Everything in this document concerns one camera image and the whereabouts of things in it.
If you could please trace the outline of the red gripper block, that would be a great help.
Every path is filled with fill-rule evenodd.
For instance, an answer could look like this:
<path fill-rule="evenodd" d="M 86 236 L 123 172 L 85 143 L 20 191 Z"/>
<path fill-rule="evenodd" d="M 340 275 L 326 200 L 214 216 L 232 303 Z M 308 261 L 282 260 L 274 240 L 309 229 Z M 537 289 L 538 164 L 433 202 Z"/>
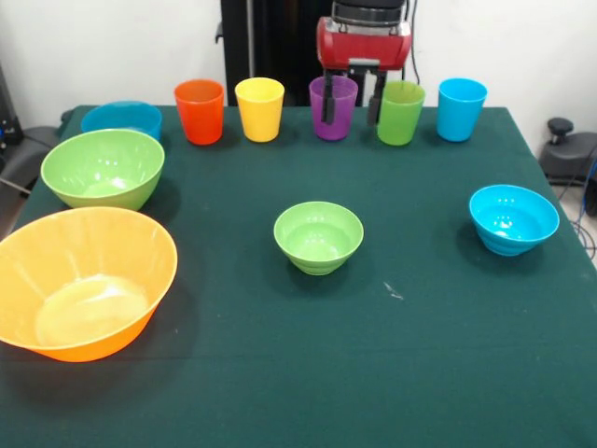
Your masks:
<path fill-rule="evenodd" d="M 334 75 L 330 70 L 348 71 L 351 67 L 379 70 L 368 102 L 368 125 L 379 122 L 387 73 L 403 68 L 412 43 L 407 21 L 391 27 L 364 27 L 320 18 L 316 27 L 317 57 L 324 69 L 322 121 L 331 125 L 335 118 Z"/>

